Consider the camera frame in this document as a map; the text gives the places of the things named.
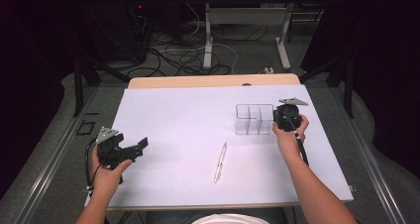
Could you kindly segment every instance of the forearm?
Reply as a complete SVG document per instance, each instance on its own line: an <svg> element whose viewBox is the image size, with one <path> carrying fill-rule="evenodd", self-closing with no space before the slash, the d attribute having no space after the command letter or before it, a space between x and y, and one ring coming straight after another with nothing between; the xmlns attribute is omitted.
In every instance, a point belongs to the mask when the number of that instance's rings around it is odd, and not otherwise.
<svg viewBox="0 0 420 224"><path fill-rule="evenodd" d="M76 223L103 224L109 202L109 198L92 195Z"/></svg>
<svg viewBox="0 0 420 224"><path fill-rule="evenodd" d="M300 157L285 160L308 223L357 223L346 205Z"/></svg>

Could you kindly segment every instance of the white pen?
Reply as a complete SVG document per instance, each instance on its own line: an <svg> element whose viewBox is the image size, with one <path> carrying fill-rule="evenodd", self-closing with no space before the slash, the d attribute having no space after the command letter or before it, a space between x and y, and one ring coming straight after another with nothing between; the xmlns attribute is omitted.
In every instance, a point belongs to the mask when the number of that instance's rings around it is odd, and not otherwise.
<svg viewBox="0 0 420 224"><path fill-rule="evenodd" d="M227 143L225 143L225 145L223 145L222 154L220 155L219 163L217 163L216 174L214 175L214 182L217 182L217 180L220 177L220 172L222 170L222 165L223 165L223 159L225 159L226 149L227 149Z"/></svg>

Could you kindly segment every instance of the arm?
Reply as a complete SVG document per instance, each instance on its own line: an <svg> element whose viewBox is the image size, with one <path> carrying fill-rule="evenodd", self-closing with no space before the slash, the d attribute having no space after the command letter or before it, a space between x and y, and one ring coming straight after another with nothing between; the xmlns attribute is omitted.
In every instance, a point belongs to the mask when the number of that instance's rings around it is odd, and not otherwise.
<svg viewBox="0 0 420 224"><path fill-rule="evenodd" d="M302 142L304 131L309 125L302 116L302 124L298 128ZM315 175L309 166L300 158L293 132L279 130L273 124L272 130L277 135L277 143L289 169L293 185L308 223L357 223L350 210L342 201Z"/></svg>
<svg viewBox="0 0 420 224"><path fill-rule="evenodd" d="M114 170L109 170L99 164L97 154L98 148L95 146L92 151L92 175L94 176L94 189L89 203L84 208L76 223L104 223L108 204L117 190L120 182L120 176L132 163L132 161L126 160Z"/></svg>

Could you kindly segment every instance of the table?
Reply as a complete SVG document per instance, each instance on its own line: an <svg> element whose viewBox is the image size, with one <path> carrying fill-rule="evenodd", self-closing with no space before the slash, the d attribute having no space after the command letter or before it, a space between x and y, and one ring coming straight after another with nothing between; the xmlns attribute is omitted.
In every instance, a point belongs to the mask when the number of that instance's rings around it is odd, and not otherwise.
<svg viewBox="0 0 420 224"><path fill-rule="evenodd" d="M283 69L290 70L284 42L292 11L293 4L287 4L285 8L211 8L210 4L206 3L206 49L203 66L211 67L213 45L211 24L254 24L259 22L260 24L281 25L280 37L275 38L275 43Z"/></svg>
<svg viewBox="0 0 420 224"><path fill-rule="evenodd" d="M311 168L343 201L353 200L306 88L294 74L134 78L113 129L121 147L148 137L144 155L124 173L108 210L176 210L297 205L288 169L270 135L235 134L235 104L276 103L297 95L311 121ZM222 176L213 181L223 144Z"/></svg>

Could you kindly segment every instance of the hand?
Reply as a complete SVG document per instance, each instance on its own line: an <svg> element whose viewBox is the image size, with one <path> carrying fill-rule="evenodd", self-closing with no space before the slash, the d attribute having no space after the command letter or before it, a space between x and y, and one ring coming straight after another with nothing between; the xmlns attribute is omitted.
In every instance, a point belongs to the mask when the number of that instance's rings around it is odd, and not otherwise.
<svg viewBox="0 0 420 224"><path fill-rule="evenodd" d="M297 133L300 136L300 140L302 143L305 141L305 130L309 125L309 121L306 116L299 114L302 117L302 123L300 127L297 129ZM300 158L300 151L299 147L297 146L296 137L294 136L294 132L284 132L283 130L278 129L277 123L272 124L272 131L277 136L277 144L278 148L280 149L281 154L285 159L299 157Z"/></svg>
<svg viewBox="0 0 420 224"><path fill-rule="evenodd" d="M101 166L98 158L98 146L96 145L92 150L91 176L94 178L92 196L100 196L110 201L117 190L121 175L131 163L131 160L126 160L120 163L114 170Z"/></svg>

